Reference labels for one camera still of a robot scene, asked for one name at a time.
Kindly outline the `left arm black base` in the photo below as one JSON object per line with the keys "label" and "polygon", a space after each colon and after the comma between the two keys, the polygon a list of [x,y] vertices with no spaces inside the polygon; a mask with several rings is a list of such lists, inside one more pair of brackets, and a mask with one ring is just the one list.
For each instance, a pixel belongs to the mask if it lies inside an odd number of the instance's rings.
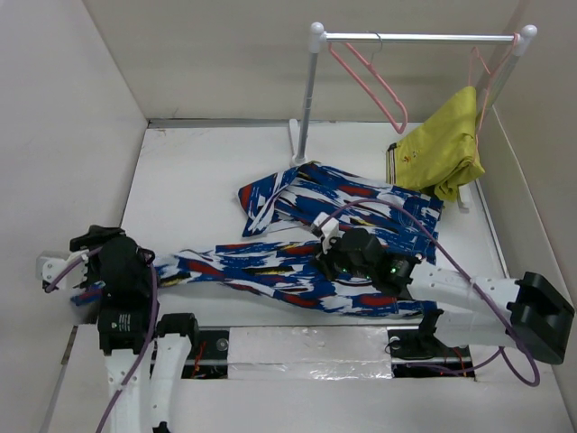
{"label": "left arm black base", "polygon": [[156,325],[155,347],[151,365],[156,364],[160,339],[168,335],[185,336],[191,350],[183,366],[182,379],[226,379],[230,330],[225,327],[200,327],[193,313],[170,313]]}

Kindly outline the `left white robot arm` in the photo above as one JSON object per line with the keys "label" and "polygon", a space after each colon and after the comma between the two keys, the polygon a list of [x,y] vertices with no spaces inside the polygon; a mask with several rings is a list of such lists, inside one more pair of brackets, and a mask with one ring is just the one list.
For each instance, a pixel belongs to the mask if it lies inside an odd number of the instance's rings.
{"label": "left white robot arm", "polygon": [[87,277],[103,284],[96,328],[109,402],[97,431],[169,432],[185,363],[202,347],[195,315],[161,313],[155,254],[122,228],[92,225],[69,247],[89,252]]}

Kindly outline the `blue white patterned trousers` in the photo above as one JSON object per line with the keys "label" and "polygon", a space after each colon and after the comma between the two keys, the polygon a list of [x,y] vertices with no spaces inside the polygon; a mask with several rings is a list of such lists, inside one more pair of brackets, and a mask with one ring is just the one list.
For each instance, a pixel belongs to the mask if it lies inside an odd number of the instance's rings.
{"label": "blue white patterned trousers", "polygon": [[436,261],[441,199],[310,162],[239,189],[243,241],[158,256],[162,288],[215,282],[303,309],[412,318],[435,308],[405,292]]}

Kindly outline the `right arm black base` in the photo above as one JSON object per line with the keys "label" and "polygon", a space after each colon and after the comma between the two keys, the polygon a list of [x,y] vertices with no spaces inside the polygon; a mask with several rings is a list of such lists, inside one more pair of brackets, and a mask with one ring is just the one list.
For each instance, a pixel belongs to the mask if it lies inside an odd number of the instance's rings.
{"label": "right arm black base", "polygon": [[394,378],[469,377],[474,379],[468,346],[447,346],[435,336],[441,309],[427,311],[418,326],[387,328],[385,353],[390,355]]}

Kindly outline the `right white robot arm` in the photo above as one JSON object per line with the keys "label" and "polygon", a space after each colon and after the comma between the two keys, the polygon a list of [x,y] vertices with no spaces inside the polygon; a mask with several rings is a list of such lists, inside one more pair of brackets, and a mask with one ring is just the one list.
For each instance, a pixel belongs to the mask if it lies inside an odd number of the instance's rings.
{"label": "right white robot arm", "polygon": [[316,258],[330,280],[365,278],[386,296],[436,303],[417,332],[418,347],[427,355],[448,346],[523,346],[538,362],[564,361],[575,310],[539,273],[468,278],[415,255],[393,253],[363,228],[323,234]]}

